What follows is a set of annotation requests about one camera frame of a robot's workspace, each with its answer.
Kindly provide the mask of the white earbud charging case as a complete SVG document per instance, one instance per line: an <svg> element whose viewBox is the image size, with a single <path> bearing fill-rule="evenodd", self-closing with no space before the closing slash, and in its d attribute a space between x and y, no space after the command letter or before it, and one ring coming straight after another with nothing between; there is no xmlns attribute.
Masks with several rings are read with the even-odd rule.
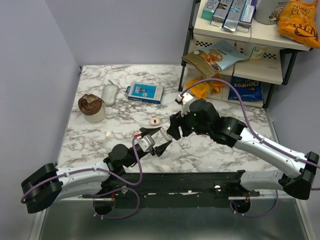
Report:
<svg viewBox="0 0 320 240"><path fill-rule="evenodd" d="M168 142L168 141L172 141L172 136L170 136L168 133L167 133L167 130L162 126L160 128L160 134L162 135L162 137Z"/></svg>

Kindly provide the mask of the beige earbud charging case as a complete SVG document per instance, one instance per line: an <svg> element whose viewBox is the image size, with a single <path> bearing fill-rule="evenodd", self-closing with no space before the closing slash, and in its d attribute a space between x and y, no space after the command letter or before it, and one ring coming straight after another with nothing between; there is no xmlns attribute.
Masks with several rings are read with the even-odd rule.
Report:
<svg viewBox="0 0 320 240"><path fill-rule="evenodd" d="M150 119L150 125L151 126L159 126L161 123L160 119L158 117L152 117Z"/></svg>

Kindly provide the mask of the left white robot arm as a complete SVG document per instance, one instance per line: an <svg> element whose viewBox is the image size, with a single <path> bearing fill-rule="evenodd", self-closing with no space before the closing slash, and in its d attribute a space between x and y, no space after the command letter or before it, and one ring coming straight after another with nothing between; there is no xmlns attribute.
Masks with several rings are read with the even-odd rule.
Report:
<svg viewBox="0 0 320 240"><path fill-rule="evenodd" d="M56 200L82 195L107 197L111 191L108 181L113 179L129 186L139 185L143 179L141 158L148 154L160 157L173 140L164 127L142 127L139 131L131 147L117 144L97 163L70 168L57 168L53 163L43 165L22 181L20 202L33 214Z"/></svg>

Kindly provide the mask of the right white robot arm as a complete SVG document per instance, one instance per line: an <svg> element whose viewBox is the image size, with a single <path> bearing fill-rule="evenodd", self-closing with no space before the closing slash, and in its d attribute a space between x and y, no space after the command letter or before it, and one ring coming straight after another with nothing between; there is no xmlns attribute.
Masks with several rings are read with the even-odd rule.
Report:
<svg viewBox="0 0 320 240"><path fill-rule="evenodd" d="M248 124L230 116L220 116L204 99L190 99L181 111L170 116L167 134L175 140L190 134L206 135L220 145L250 153L277 169L243 172L230 183L230 191L241 196L253 190L280 190L291 197L308 200L313 190L320 156L284 147L252 130Z"/></svg>

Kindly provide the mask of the orange snack bag lower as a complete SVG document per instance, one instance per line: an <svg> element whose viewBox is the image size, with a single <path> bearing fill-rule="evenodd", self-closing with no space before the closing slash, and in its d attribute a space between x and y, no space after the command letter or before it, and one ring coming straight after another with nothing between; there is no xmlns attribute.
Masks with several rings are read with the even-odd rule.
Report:
<svg viewBox="0 0 320 240"><path fill-rule="evenodd" d="M197 98L206 99L210 96L220 94L225 84L220 81L206 81L197 84L189 91Z"/></svg>

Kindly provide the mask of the blue Harry's razor box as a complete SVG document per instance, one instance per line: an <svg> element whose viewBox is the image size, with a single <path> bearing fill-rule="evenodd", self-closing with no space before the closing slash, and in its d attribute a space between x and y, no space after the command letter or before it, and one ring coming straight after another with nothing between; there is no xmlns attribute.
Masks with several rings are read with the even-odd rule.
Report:
<svg viewBox="0 0 320 240"><path fill-rule="evenodd" d="M133 101L160 104L164 86L133 81L126 89L127 98Z"/></svg>

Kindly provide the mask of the blue Doritos bag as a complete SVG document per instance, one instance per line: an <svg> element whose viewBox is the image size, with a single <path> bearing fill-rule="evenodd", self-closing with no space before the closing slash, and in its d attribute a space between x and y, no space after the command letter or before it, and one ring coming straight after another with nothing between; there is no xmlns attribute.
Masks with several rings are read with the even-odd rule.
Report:
<svg viewBox="0 0 320 240"><path fill-rule="evenodd" d="M262 83L260 81L233 76L231 85L237 90L244 102L260 102L263 100Z"/></svg>

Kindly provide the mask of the gold blue snack bag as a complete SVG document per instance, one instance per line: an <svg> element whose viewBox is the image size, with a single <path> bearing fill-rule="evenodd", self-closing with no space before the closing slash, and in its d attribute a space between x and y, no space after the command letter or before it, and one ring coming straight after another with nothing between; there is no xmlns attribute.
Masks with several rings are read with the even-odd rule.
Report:
<svg viewBox="0 0 320 240"><path fill-rule="evenodd" d="M214 78L216 74L249 58L236 48L221 40L213 45L194 50L182 57L182 60L194 66L205 78Z"/></svg>

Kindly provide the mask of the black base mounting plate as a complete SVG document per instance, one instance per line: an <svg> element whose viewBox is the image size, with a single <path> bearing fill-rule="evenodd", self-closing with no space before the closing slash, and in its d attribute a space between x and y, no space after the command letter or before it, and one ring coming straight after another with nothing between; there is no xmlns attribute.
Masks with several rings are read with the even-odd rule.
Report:
<svg viewBox="0 0 320 240"><path fill-rule="evenodd" d="M103 198L114 197L116 209L139 208L227 208L229 200L258 197L258 191L240 185L244 170L237 172L144 173L137 186L112 177L101 183L97 192L98 208L107 203Z"/></svg>

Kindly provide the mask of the teal toothpaste box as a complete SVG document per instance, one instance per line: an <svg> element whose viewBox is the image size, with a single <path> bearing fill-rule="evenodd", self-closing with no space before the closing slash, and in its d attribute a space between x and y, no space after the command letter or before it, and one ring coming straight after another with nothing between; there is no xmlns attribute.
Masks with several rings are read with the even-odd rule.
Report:
<svg viewBox="0 0 320 240"><path fill-rule="evenodd" d="M201 18L207 21L211 21L219 3L220 0L207 0L202 9Z"/></svg>

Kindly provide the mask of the orange kettle chips bag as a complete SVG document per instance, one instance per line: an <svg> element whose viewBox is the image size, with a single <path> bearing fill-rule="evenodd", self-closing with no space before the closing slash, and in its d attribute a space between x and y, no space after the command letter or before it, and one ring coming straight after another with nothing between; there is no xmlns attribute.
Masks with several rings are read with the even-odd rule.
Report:
<svg viewBox="0 0 320 240"><path fill-rule="evenodd" d="M277 32L309 48L320 47L320 37L315 22L318 1L307 3L290 0L278 18Z"/></svg>

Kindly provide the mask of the black frame shelf rack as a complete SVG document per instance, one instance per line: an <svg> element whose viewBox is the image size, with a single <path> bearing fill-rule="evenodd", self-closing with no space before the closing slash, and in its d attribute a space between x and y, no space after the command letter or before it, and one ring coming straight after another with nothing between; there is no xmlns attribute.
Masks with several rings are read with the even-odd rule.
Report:
<svg viewBox="0 0 320 240"><path fill-rule="evenodd" d="M288 84L298 53L310 51L311 48L279 34L277 25L264 25L255 20L252 21L248 33L231 33L211 26L209 21L201 18L205 3L204 0L192 2L183 54L220 40L226 40L241 53L244 52L247 43L267 46L267 51L261 59L239 61L223 70L221 74L227 81L232 77L240 77L267 83L269 90L264 95L264 100L247 102L246 105L268 108L275 86Z"/></svg>

